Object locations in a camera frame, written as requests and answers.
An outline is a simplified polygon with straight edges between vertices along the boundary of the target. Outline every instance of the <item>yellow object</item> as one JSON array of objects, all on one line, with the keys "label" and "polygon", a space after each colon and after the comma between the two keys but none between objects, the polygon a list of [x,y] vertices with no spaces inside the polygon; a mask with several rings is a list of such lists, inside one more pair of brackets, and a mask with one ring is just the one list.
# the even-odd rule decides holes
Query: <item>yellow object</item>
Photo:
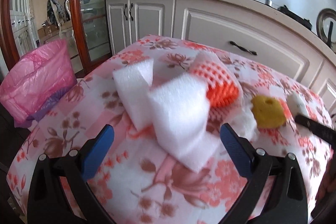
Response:
[{"label": "yellow object", "polygon": [[277,128],[286,122],[286,116],[281,103],[272,97],[257,95],[252,98],[252,113],[258,128]]}]

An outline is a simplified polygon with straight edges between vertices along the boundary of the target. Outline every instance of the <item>floral tablecloth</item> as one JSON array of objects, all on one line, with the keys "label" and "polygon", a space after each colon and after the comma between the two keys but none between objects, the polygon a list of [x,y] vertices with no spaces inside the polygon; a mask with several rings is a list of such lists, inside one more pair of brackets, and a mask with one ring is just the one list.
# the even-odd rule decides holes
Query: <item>floral tablecloth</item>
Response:
[{"label": "floral tablecloth", "polygon": [[[118,97],[113,71],[154,58],[153,85],[160,85],[185,72],[199,50],[215,52],[238,78],[244,94],[276,97],[283,104],[286,125],[260,130],[252,145],[270,155],[296,154],[303,174],[309,213],[333,151],[319,138],[301,137],[286,107],[286,95],[300,92],[312,119],[331,126],[319,96],[287,76],[244,57],[190,41],[147,36],[113,56],[73,87],[31,132],[13,161],[8,184],[26,212],[29,185],[40,154],[66,155],[94,138],[105,124],[115,129],[115,140],[96,176],[88,183],[97,199],[118,224],[217,224],[246,184],[220,146],[198,174],[168,155],[155,140],[153,128],[137,132]],[[229,109],[211,109],[207,131],[218,135]],[[251,217],[260,214],[272,185],[269,178]],[[83,216],[62,184],[73,211]]]}]

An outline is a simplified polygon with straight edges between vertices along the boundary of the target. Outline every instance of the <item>countertop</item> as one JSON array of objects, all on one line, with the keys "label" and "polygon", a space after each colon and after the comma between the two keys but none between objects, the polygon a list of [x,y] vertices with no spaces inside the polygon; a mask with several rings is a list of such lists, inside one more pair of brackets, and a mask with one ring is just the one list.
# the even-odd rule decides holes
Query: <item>countertop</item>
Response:
[{"label": "countertop", "polygon": [[226,4],[241,7],[242,9],[251,10],[260,16],[266,17],[268,20],[272,20],[275,23],[282,25],[295,33],[306,43],[314,47],[319,53],[321,53],[327,60],[329,60],[336,67],[336,54],[328,48],[328,46],[322,42],[313,32],[306,27],[296,22],[294,19],[286,16],[278,10],[271,8],[263,3],[255,0],[218,0]]}]

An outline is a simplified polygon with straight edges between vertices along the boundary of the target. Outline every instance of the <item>trash bin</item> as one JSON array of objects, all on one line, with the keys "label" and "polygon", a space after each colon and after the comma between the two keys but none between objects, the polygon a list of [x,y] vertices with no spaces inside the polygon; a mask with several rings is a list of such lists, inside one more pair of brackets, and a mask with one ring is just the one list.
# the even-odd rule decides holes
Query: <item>trash bin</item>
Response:
[{"label": "trash bin", "polygon": [[24,123],[53,94],[76,83],[67,41],[59,39],[21,57],[0,86],[0,102],[17,123]]}]

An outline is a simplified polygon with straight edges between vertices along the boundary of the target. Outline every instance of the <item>screw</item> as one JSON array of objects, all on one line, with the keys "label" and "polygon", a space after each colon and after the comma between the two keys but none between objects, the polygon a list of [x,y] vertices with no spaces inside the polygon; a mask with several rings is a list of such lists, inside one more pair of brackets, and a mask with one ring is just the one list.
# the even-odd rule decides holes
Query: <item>screw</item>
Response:
[{"label": "screw", "polygon": [[47,158],[46,154],[42,154],[39,156],[39,160],[45,160]]},{"label": "screw", "polygon": [[295,160],[295,155],[293,153],[288,153],[288,157],[291,159],[291,160]]},{"label": "screw", "polygon": [[263,150],[262,148],[257,148],[256,152],[260,156],[264,156],[266,154],[266,151]]},{"label": "screw", "polygon": [[76,149],[73,149],[73,150],[71,150],[70,152],[69,152],[69,156],[70,157],[74,157],[74,156],[76,156],[78,154],[78,150],[76,150]]}]

